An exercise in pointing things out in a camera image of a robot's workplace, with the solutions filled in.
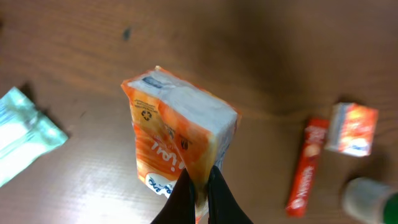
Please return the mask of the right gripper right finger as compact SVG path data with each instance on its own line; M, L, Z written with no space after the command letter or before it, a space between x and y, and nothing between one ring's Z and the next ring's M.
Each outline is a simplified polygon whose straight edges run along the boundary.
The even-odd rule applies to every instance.
M211 168L208 179L209 224L253 224L233 197L221 171Z

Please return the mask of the teal white snack pouch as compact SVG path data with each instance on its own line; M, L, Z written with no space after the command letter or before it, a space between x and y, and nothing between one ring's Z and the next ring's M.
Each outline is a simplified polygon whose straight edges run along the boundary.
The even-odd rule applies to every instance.
M11 88L1 98L1 185L67 140L25 94Z

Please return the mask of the orange juice carton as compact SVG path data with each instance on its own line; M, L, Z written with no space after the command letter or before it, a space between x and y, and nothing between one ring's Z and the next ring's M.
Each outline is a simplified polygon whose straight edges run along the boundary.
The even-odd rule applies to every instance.
M158 195L170 197L186 170L196 190L195 220L208 212L205 184L240 124L241 113L210 92L160 66L124 80L136 144L137 176Z
M353 157L371 154L378 110L357 103L333 106L325 149Z

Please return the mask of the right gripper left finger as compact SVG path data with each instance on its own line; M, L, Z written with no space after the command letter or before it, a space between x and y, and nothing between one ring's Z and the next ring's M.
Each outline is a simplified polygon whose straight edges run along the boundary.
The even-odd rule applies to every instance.
M151 224L196 224L195 188L184 169L163 209Z

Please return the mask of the red white packet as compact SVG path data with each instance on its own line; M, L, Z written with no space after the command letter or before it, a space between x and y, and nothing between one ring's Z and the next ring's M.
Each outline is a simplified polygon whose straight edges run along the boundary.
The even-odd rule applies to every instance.
M305 215L328 125L329 121L326 119L312 118L308 120L304 129L302 150L285 209L290 217L303 217Z

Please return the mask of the green lid jar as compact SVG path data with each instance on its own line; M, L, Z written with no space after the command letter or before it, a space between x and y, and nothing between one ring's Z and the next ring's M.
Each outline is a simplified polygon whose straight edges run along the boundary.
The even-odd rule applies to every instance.
M367 224L397 224L397 189L365 177L349 181L342 193L349 217Z

